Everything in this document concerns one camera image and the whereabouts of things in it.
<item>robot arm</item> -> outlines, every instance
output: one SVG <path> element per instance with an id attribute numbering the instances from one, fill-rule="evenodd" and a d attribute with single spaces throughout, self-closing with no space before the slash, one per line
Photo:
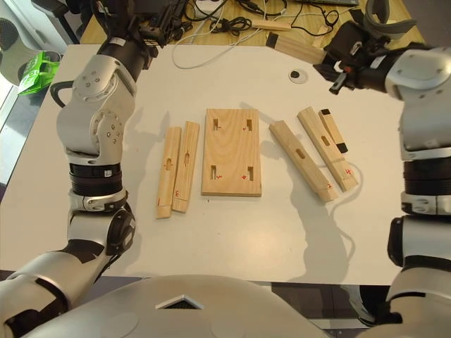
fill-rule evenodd
<path id="1" fill-rule="evenodd" d="M 344 24 L 315 68 L 342 87 L 375 89 L 404 101 L 400 143 L 405 191 L 388 254 L 402 270 L 379 326 L 359 337 L 447 337 L 451 332 L 451 49 L 412 45 L 389 51 L 354 23 Z M 336 63 L 342 73 L 335 70 Z"/>
<path id="2" fill-rule="evenodd" d="M 23 336 L 72 309 L 132 245 L 135 218 L 121 174 L 124 125 L 135 109 L 136 80 L 157 51 L 143 42 L 130 6 L 95 1 L 93 10 L 108 38 L 73 82 L 70 102 L 64 106 L 56 100 L 62 106 L 57 130 L 72 182 L 68 245 L 0 283 L 0 337 Z M 52 96 L 64 87 L 55 85 Z"/>

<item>green bag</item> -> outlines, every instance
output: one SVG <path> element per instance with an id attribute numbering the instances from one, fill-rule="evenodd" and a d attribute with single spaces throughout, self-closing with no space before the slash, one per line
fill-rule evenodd
<path id="1" fill-rule="evenodd" d="M 58 71 L 59 62 L 52 62 L 45 51 L 28 61 L 20 81 L 19 95 L 34 94 L 48 87 Z"/>

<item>table surface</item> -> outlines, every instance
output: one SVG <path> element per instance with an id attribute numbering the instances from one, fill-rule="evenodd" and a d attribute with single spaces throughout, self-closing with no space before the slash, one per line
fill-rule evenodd
<path id="1" fill-rule="evenodd" d="M 361 8 L 363 11 L 365 9 L 367 0 L 360 0 L 359 8 Z M 288 8 L 285 15 L 296 15 L 298 10 L 300 9 L 300 4 L 297 2 L 294 2 L 293 0 L 288 0 Z M 349 7 L 345 6 L 322 6 L 326 11 L 330 11 L 332 9 L 336 9 L 338 12 L 343 12 L 348 9 Z M 229 20 L 236 18 L 238 16 L 244 16 L 246 18 L 250 19 L 262 19 L 261 15 L 255 15 L 253 13 L 246 12 L 238 3 L 236 3 L 234 0 L 228 1 L 225 5 L 225 12 L 224 12 L 224 18 L 227 18 Z M 283 3 L 280 0 L 271 0 L 267 4 L 267 11 L 268 13 L 277 13 L 283 8 Z M 303 13 L 320 13 L 320 10 L 317 8 L 314 8 L 310 5 L 304 5 L 304 9 L 302 11 Z M 406 9 L 404 3 L 402 0 L 390 0 L 390 20 L 398 22 L 401 20 L 409 19 L 410 14 L 409 11 Z M 278 21 L 285 22 L 285 23 L 291 23 L 293 18 L 281 18 Z M 348 20 L 351 20 L 352 17 L 349 14 L 348 11 L 345 13 L 340 14 L 339 20 L 337 25 L 335 26 L 334 32 L 336 32 L 337 28 L 345 23 Z M 324 21 L 323 18 L 320 15 L 306 15 L 298 18 L 297 24 L 301 25 L 302 27 L 306 27 L 310 32 L 317 33 L 322 27 L 324 27 Z M 194 23 L 194 27 L 191 31 L 189 31 L 187 34 L 193 34 L 196 30 L 199 23 Z M 206 23 L 203 28 L 199 32 L 208 32 L 209 31 L 209 22 Z M 248 39 L 247 41 L 244 41 L 241 45 L 243 46 L 265 46 L 266 39 L 268 37 L 268 32 L 265 31 L 260 34 L 255 35 L 251 39 Z M 244 37 L 249 33 L 242 33 L 241 37 Z M 317 47 L 324 47 L 327 44 L 329 44 L 330 40 L 333 37 L 333 33 L 326 35 L 324 37 L 312 37 L 311 35 L 308 35 L 306 32 L 303 32 L 301 30 L 291 30 L 288 32 L 278 32 L 278 34 L 286 37 L 290 37 L 292 39 L 296 39 L 297 41 L 305 44 L 313 44 Z M 102 28 L 100 27 L 99 23 L 96 21 L 96 19 L 93 17 L 89 25 L 87 26 L 85 33 L 82 36 L 81 43 L 82 44 L 101 44 L 106 38 L 106 35 Z M 232 36 L 229 33 L 223 33 L 223 34 L 209 34 L 203 37 L 198 37 L 196 40 L 194 40 L 195 44 L 205 44 L 205 45 L 227 45 L 232 44 L 238 40 L 237 37 Z M 400 40 L 393 41 L 390 44 L 390 47 L 397 48 L 401 46 L 406 46 L 410 42 L 424 42 L 423 37 L 421 36 L 420 32 L 418 31 L 417 27 L 412 28 L 406 35 L 404 35 Z"/>
<path id="2" fill-rule="evenodd" d="M 236 47 L 217 62 L 177 69 L 167 46 L 138 80 L 136 109 L 125 128 L 123 183 L 137 218 L 135 244 L 107 275 L 212 274 L 265 282 L 390 284 L 398 271 L 386 253 L 390 221 L 401 214 L 398 120 L 402 102 L 361 90 L 328 92 L 308 64 L 267 47 Z M 196 63 L 225 46 L 179 46 Z M 98 46 L 70 46 L 55 81 L 72 80 Z M 304 69 L 305 84 L 288 75 Z M 70 91 L 62 91 L 68 101 Z M 285 120 L 337 191 L 296 118 L 329 108 L 349 148 L 360 185 L 324 205 L 272 137 Z M 201 196 L 207 108 L 260 111 L 261 198 Z M 66 245 L 68 163 L 56 133 L 59 107 L 47 94 L 0 205 L 0 269 L 16 270 Z M 201 124 L 190 207 L 155 219 L 166 128 Z"/>

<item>wooden stick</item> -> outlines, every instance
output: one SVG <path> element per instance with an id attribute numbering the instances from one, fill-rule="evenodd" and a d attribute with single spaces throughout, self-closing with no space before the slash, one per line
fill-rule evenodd
<path id="1" fill-rule="evenodd" d="M 291 25 L 289 23 L 281 23 L 269 20 L 252 20 L 252 27 L 260 28 L 263 30 L 291 30 Z"/>
<path id="2" fill-rule="evenodd" d="M 177 173 L 178 149 L 182 128 L 171 127 L 166 131 L 163 163 L 160 170 L 160 181 L 156 198 L 156 218 L 171 216 L 172 194 L 174 190 L 175 174 Z"/>
<path id="3" fill-rule="evenodd" d="M 323 202 L 329 202 L 338 197 L 337 192 L 326 179 L 318 166 L 313 162 L 301 142 L 294 136 L 285 121 L 274 122 L 269 125 L 274 134 L 298 171 L 309 184 L 311 190 L 318 194 Z"/>
<path id="4" fill-rule="evenodd" d="M 307 44 L 301 44 L 296 40 L 288 37 L 282 37 L 280 35 L 269 33 L 266 40 L 266 46 L 281 53 L 290 55 L 299 60 L 317 65 L 323 62 L 326 52 L 322 49 L 318 49 Z"/>
<path id="5" fill-rule="evenodd" d="M 347 147 L 345 140 L 343 139 L 343 136 L 341 135 L 340 131 L 338 130 L 338 127 L 335 123 L 335 120 L 332 117 L 332 114 L 328 109 L 322 109 L 319 113 L 319 118 L 321 119 L 321 122 L 323 123 L 325 129 L 328 131 L 330 137 L 332 137 L 332 140 L 335 142 L 335 144 L 338 147 L 338 150 L 340 150 L 340 153 L 344 154 L 347 152 Z"/>
<path id="6" fill-rule="evenodd" d="M 175 179 L 172 210 L 186 213 L 191 196 L 192 177 L 196 164 L 199 123 L 186 122 L 185 133 L 180 145 L 177 177 Z"/>
<path id="7" fill-rule="evenodd" d="M 340 188 L 346 192 L 355 187 L 358 183 L 352 173 L 351 167 L 345 158 L 343 158 L 335 143 L 333 143 L 333 140 L 330 138 L 330 135 L 327 133 L 327 130 L 314 110 L 308 107 L 300 111 L 297 118 L 299 118 L 307 134 L 309 134 L 333 177 L 336 179 L 338 185 L 340 185 Z"/>

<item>wooden block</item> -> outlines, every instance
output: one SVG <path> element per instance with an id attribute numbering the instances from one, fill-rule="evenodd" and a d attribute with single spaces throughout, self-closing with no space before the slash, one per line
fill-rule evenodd
<path id="1" fill-rule="evenodd" d="M 207 109 L 202 195 L 261 196 L 256 109 Z"/>
<path id="2" fill-rule="evenodd" d="M 196 164 L 199 123 L 186 122 L 175 179 L 172 210 L 186 213 L 191 196 L 192 177 Z"/>
<path id="3" fill-rule="evenodd" d="M 262 30 L 291 30 L 291 25 L 289 23 L 268 20 L 252 20 L 252 27 L 260 28 Z"/>
<path id="4" fill-rule="evenodd" d="M 309 134 L 333 177 L 336 179 L 338 185 L 340 185 L 340 188 L 346 192 L 355 187 L 358 183 L 352 173 L 351 167 L 345 158 L 343 158 L 335 143 L 333 143 L 333 140 L 330 138 L 330 135 L 327 133 L 327 130 L 314 110 L 308 107 L 301 111 L 297 115 L 297 118 L 299 118 L 307 134 Z"/>
<path id="5" fill-rule="evenodd" d="M 329 202 L 338 197 L 337 192 L 326 179 L 318 166 L 313 162 L 301 142 L 294 136 L 285 121 L 274 122 L 269 126 L 280 145 L 296 165 L 298 171 L 309 184 L 311 190 L 318 194 L 323 202 Z"/>
<path id="6" fill-rule="evenodd" d="M 299 60 L 311 63 L 312 65 L 322 63 L 326 56 L 326 52 L 322 49 L 307 44 L 301 44 L 297 40 L 282 37 L 274 33 L 269 33 L 268 39 L 266 40 L 266 46 L 294 58 L 298 58 Z"/>
<path id="7" fill-rule="evenodd" d="M 174 190 L 175 174 L 177 173 L 178 149 L 182 128 L 171 127 L 166 131 L 163 163 L 160 170 L 160 181 L 156 198 L 156 218 L 171 216 L 172 194 Z"/>
<path id="8" fill-rule="evenodd" d="M 325 129 L 328 131 L 330 137 L 332 137 L 332 140 L 337 145 L 338 150 L 340 150 L 340 153 L 346 153 L 347 147 L 345 140 L 338 130 L 337 124 L 335 123 L 335 120 L 333 119 L 330 111 L 328 109 L 321 109 L 321 111 L 319 112 L 319 118 L 321 119 L 321 122 L 323 123 Z"/>

